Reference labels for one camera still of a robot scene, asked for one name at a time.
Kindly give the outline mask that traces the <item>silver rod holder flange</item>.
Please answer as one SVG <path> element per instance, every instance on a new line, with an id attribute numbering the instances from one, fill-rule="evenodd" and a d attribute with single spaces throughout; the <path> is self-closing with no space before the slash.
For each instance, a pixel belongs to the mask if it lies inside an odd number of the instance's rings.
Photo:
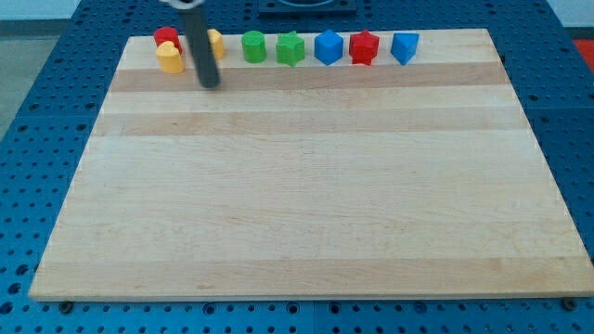
<path id="1" fill-rule="evenodd" d="M 175 9 L 192 9 L 197 6 L 202 6 L 205 0 L 160 0 Z"/>

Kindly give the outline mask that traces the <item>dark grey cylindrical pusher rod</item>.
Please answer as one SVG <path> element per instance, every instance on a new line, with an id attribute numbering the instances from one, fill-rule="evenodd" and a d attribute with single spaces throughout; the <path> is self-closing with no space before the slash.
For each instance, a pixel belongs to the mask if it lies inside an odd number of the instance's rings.
<path id="1" fill-rule="evenodd" d="M 214 89 L 220 84 L 220 75 L 202 7 L 179 9 L 179 13 L 200 85 L 203 88 Z"/>

